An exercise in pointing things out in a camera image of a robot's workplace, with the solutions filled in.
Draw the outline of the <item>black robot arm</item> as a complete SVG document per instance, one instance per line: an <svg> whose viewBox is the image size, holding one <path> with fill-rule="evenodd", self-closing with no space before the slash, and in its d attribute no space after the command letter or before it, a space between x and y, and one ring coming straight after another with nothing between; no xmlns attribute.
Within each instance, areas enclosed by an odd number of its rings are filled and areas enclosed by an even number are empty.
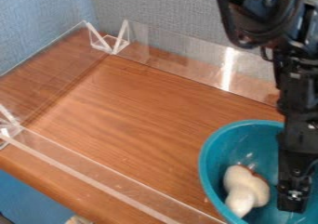
<svg viewBox="0 0 318 224"><path fill-rule="evenodd" d="M274 65L278 140L276 207L302 213L318 164L318 4L307 0L216 0L230 42L258 48Z"/></svg>

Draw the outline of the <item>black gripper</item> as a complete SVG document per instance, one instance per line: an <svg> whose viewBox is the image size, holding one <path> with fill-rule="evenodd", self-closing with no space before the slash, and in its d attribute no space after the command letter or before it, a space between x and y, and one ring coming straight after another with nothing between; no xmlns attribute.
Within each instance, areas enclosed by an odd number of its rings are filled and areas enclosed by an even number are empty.
<svg viewBox="0 0 318 224"><path fill-rule="evenodd" d="M318 164L318 116L287 114L276 139L276 208L280 211L303 213Z"/></svg>

